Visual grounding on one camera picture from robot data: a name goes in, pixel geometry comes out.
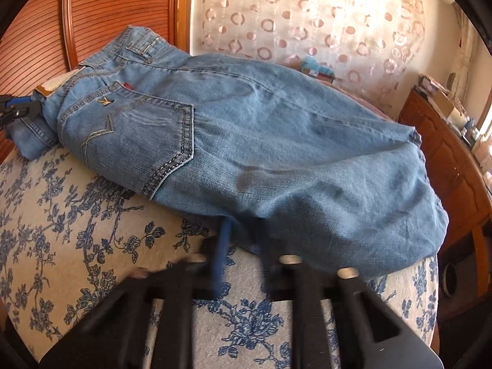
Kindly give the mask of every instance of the floral tablecloth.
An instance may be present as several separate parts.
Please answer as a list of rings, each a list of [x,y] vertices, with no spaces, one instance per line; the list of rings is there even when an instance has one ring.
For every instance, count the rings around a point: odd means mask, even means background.
[[[98,177],[63,148],[32,162],[14,150],[0,166],[0,297],[37,360],[132,268],[172,265],[215,232],[213,222],[191,223]],[[289,366],[290,303],[269,302],[261,285],[258,258],[231,246],[220,299],[196,303],[200,367]],[[430,345],[435,257],[369,285]],[[149,323],[147,367],[161,307]],[[337,367],[327,300],[323,307]]]

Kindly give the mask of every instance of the circle patterned curtain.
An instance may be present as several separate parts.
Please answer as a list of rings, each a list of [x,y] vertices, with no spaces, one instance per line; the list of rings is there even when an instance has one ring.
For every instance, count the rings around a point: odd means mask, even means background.
[[[336,85],[383,110],[425,34],[421,0],[201,1],[194,54],[281,65],[310,55],[334,70]]]

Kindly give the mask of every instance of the blue denim jeans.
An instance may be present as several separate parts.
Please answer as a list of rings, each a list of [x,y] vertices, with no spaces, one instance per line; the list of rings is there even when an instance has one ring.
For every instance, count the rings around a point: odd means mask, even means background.
[[[128,27],[7,132],[21,153],[56,143],[159,204],[265,218],[269,236],[327,271],[378,276],[436,254],[448,217],[420,137],[282,66],[192,57]],[[239,237],[240,245],[250,240]]]

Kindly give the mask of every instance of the silver screw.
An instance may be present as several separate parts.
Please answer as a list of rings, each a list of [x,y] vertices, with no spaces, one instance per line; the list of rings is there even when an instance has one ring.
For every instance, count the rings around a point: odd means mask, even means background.
[[[355,268],[342,268],[342,269],[338,269],[336,274],[341,279],[352,279],[360,275],[360,272]]]
[[[295,265],[300,264],[303,260],[298,255],[281,255],[279,261],[284,265]]]
[[[190,262],[191,264],[201,264],[207,260],[207,257],[203,254],[191,254],[188,257],[186,257],[186,261]]]

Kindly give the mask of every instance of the cardboard box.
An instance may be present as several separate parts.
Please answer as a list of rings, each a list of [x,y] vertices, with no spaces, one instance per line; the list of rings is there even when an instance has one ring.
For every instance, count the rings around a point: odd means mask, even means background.
[[[432,99],[441,109],[445,118],[447,118],[459,130],[464,128],[466,125],[466,117],[456,109],[451,100],[442,91],[438,90],[432,96]]]

